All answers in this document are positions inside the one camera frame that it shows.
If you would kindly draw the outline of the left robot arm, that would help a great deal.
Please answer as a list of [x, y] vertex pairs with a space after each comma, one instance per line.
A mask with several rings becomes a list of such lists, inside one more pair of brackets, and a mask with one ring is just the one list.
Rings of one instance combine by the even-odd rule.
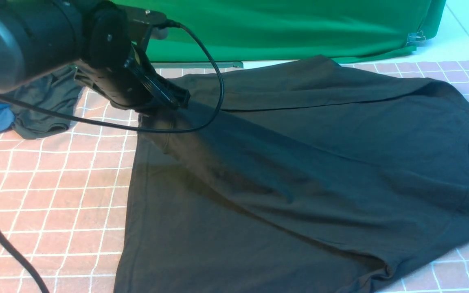
[[169, 23], [161, 12], [110, 0], [0, 0], [0, 94], [75, 65], [75, 80], [117, 108], [187, 108], [189, 91], [146, 55]]

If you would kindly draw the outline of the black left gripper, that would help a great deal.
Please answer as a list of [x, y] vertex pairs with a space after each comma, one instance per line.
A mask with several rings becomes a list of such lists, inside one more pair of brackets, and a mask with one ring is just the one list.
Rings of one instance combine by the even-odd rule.
[[113, 107], [147, 111], [187, 108], [188, 90], [162, 77], [129, 36], [126, 13], [108, 0], [76, 1], [82, 13], [84, 46], [76, 83], [108, 99]]

